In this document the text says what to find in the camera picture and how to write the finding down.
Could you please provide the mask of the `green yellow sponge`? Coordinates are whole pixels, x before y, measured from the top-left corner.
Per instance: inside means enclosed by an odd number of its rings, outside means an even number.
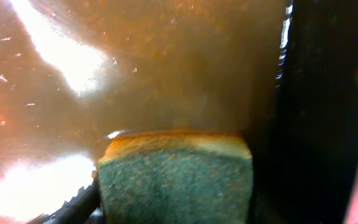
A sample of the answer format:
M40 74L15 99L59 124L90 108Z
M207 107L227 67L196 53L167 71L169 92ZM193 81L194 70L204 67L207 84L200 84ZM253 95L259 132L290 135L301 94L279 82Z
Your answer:
M245 223L254 183L242 138L201 131L116 136L98 177L107 223Z

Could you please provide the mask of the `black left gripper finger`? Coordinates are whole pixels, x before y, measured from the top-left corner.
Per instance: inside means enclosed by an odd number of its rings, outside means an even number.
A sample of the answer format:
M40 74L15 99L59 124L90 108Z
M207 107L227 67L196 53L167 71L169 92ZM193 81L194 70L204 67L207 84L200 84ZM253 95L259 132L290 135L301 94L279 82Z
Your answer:
M100 204L99 186L97 182L93 182L87 188L80 188L78 195L64 202L56 212L51 215L40 215L27 224L85 223Z

